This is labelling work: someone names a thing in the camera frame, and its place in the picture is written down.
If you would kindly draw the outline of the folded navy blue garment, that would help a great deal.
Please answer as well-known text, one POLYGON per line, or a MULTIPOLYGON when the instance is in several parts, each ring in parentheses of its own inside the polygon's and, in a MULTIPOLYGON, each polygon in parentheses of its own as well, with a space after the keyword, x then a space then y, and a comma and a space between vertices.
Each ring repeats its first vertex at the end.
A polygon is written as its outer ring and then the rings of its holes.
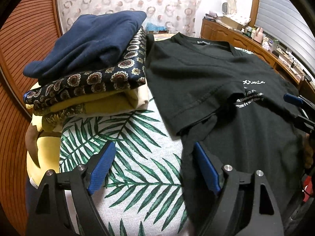
POLYGON ((32 61, 23 75, 46 85, 64 76, 116 65, 147 15, 143 11, 84 14, 40 61, 32 61))

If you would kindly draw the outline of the black t-shirt white print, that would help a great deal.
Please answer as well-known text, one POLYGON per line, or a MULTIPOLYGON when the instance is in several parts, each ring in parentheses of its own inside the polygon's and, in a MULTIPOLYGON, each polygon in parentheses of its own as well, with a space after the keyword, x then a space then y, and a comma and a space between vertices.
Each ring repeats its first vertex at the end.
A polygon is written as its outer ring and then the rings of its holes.
POLYGON ((146 40, 149 89, 168 129, 182 140, 184 201, 195 229, 215 200, 197 164, 196 143, 237 171, 262 170, 285 222, 302 197, 306 134, 292 121, 302 112, 284 100, 298 95, 297 88, 225 41, 180 33, 146 40))

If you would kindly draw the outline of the folded yellow garment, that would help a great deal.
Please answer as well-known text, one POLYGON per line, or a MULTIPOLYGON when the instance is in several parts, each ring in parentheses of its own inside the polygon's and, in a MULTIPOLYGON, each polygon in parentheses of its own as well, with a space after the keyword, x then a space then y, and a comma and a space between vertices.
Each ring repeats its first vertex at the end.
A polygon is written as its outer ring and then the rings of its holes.
POLYGON ((61 131, 71 117, 115 116, 134 110, 145 110, 149 103, 148 86, 136 89, 84 95, 66 101, 67 108, 44 116, 32 115, 25 136, 29 182, 38 188, 47 170, 59 170, 61 131))

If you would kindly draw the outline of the cardboard box on sideboard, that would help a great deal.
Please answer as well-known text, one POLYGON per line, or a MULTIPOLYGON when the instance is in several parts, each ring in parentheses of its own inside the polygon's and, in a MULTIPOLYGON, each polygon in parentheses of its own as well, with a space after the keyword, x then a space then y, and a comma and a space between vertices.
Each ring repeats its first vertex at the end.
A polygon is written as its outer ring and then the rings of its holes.
POLYGON ((218 17, 217 20, 227 27, 241 30, 248 25, 248 23, 251 21, 251 18, 244 17, 240 14, 225 14, 222 17, 218 17))

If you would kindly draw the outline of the palm leaf print cushion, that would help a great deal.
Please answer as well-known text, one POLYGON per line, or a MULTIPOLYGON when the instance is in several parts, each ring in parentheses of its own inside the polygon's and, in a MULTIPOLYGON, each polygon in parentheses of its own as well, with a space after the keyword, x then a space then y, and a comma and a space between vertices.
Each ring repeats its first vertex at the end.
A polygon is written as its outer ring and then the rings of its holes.
POLYGON ((193 235, 182 191, 182 143, 171 136, 154 99, 146 110, 64 124, 60 171, 86 164, 107 142, 115 160, 93 201, 110 235, 193 235))

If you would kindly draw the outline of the navy medallion patterned garment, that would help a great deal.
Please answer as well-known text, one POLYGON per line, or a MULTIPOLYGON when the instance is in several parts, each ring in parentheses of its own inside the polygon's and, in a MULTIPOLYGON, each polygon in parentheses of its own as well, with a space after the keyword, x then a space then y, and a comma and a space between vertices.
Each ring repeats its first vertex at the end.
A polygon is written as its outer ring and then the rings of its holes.
POLYGON ((86 71, 34 87, 23 96, 28 109, 44 115, 91 102, 146 84, 146 33, 140 28, 123 52, 121 61, 99 71, 86 71))

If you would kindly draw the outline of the blue object by curtain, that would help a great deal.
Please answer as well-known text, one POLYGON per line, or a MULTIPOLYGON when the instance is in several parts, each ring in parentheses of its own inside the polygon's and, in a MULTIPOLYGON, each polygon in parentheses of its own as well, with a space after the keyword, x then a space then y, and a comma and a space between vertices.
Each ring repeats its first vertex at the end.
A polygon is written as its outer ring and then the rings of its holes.
POLYGON ((153 23, 147 23, 145 30, 149 34, 167 34, 169 31, 165 26, 158 26, 153 23))

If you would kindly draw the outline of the wooden sideboard cabinet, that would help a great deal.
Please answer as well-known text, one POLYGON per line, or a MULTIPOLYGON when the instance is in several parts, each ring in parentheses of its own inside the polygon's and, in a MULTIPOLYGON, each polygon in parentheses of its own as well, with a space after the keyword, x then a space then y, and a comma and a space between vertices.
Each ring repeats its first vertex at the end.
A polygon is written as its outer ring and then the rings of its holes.
POLYGON ((296 86, 301 96, 312 102, 314 101, 314 88, 306 81, 306 78, 303 75, 299 75, 294 68, 286 65, 283 60, 263 49, 256 41, 208 19, 202 20, 201 37, 212 41, 227 41, 234 47, 253 52, 261 60, 268 63, 284 79, 296 86))

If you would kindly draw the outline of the wooden louvered wardrobe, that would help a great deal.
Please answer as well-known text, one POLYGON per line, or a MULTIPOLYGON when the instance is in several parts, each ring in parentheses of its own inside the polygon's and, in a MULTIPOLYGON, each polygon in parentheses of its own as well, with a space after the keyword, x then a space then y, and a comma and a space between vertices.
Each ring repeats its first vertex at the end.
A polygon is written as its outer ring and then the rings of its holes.
POLYGON ((24 235, 27 222, 23 94, 35 83, 26 64, 43 59, 61 28, 57 0, 1 0, 1 235, 24 235))

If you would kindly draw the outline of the window roller shutter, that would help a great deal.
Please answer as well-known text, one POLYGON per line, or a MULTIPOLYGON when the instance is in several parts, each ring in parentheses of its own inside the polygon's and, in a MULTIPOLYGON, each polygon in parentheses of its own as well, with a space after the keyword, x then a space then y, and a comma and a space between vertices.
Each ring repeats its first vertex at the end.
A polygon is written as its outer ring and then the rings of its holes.
POLYGON ((289 0, 259 0, 255 25, 284 43, 314 72, 314 35, 289 0))

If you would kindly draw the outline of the circle pattern curtain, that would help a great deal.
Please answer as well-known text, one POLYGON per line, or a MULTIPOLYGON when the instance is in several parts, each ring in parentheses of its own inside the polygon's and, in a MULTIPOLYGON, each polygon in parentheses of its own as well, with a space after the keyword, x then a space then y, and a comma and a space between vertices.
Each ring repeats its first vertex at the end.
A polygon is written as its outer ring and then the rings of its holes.
POLYGON ((201 0, 57 0, 61 28, 70 30, 77 18, 84 14, 113 14, 121 11, 143 11, 148 24, 166 28, 175 34, 195 33, 195 13, 201 0))

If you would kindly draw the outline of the pink ceramic jug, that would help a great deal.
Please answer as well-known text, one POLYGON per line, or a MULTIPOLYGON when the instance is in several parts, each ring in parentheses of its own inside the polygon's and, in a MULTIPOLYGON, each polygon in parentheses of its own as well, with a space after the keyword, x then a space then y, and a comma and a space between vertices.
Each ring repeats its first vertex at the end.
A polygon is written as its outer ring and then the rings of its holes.
POLYGON ((258 27, 255 31, 255 34, 254 34, 254 37, 253 37, 253 40, 262 44, 262 41, 263 41, 263 28, 261 27, 258 27))

